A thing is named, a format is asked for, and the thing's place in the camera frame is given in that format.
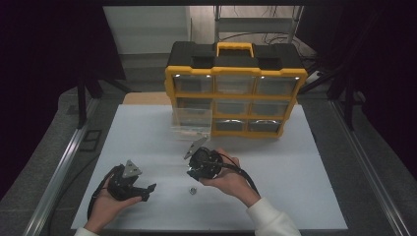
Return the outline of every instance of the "plastic drawer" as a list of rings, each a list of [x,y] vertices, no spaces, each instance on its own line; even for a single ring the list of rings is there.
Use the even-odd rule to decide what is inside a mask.
[[[255,77],[245,75],[221,75],[215,77],[216,92],[249,94],[252,93]]]
[[[212,92],[211,76],[175,75],[173,80],[177,92]]]
[[[246,121],[237,119],[215,119],[215,129],[217,131],[243,131]]]
[[[252,115],[283,116],[288,105],[288,100],[254,100]]]
[[[191,108],[191,109],[211,109],[211,101],[209,98],[188,98],[178,97],[177,106],[178,108]]]
[[[278,131],[281,125],[279,120],[250,120],[248,124],[249,132],[271,132]]]
[[[218,114],[248,114],[249,100],[216,99],[215,112]]]
[[[193,139],[197,136],[210,136],[211,110],[174,108],[171,131],[176,139]]]
[[[260,77],[257,94],[291,95],[298,77]]]

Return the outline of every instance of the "yellow organizer box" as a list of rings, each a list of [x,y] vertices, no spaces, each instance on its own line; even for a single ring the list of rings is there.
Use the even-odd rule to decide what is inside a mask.
[[[306,78],[293,44],[177,41],[165,89],[174,116],[181,116],[174,119],[176,127],[201,126],[197,133],[206,129],[212,136],[278,138]]]

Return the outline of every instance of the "metal rail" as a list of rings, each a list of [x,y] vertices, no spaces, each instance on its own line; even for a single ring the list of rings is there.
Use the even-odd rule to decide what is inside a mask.
[[[410,232],[408,231],[402,216],[396,207],[395,203],[393,202],[391,196],[389,195],[384,183],[382,182],[381,178],[379,177],[377,171],[375,170],[372,162],[368,158],[367,153],[364,151],[363,147],[361,146],[358,138],[354,131],[351,131],[346,123],[344,122],[343,118],[343,111],[340,107],[339,103],[336,101],[330,102],[331,107],[333,108],[336,117],[343,127],[343,131],[346,134],[347,140],[352,146],[356,157],[358,158],[359,164],[362,167],[362,170],[368,179],[368,182],[371,185],[374,194],[376,195],[380,205],[383,208],[387,216],[387,220],[389,221],[395,235],[397,236],[411,236]]]
[[[39,235],[40,231],[42,230],[42,227],[45,224],[48,215],[56,202],[62,183],[64,182],[65,176],[71,166],[71,162],[73,161],[80,142],[82,141],[83,136],[88,128],[89,117],[94,113],[98,104],[98,99],[92,99],[89,102],[87,111],[88,121],[81,129],[77,129],[71,138],[71,141],[69,142],[63,156],[61,157],[61,160],[59,161],[58,166],[56,167],[55,172],[52,175],[52,178],[49,181],[49,184],[39,201],[39,204],[34,210],[23,235]]]

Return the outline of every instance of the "white table surface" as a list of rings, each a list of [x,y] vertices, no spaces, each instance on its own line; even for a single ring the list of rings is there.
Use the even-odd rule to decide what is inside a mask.
[[[115,165],[131,159],[143,171],[135,186],[156,183],[146,203],[122,211],[110,229],[142,231],[247,231],[246,207],[189,177],[183,156],[190,141],[174,139],[170,105],[120,105],[72,228],[83,227],[91,194]],[[299,229],[347,229],[301,105],[295,105],[279,139],[212,137],[240,158],[262,197],[284,210]],[[197,188],[191,195],[189,189]]]

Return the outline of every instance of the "metal bracket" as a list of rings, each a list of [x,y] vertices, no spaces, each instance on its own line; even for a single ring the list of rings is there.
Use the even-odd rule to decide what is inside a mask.
[[[125,170],[123,171],[123,178],[130,178],[132,176],[141,175],[142,171],[136,166],[132,160],[126,161]]]
[[[207,140],[207,137],[202,137],[201,139],[194,141],[185,154],[184,159],[188,159],[190,156],[192,156]]]

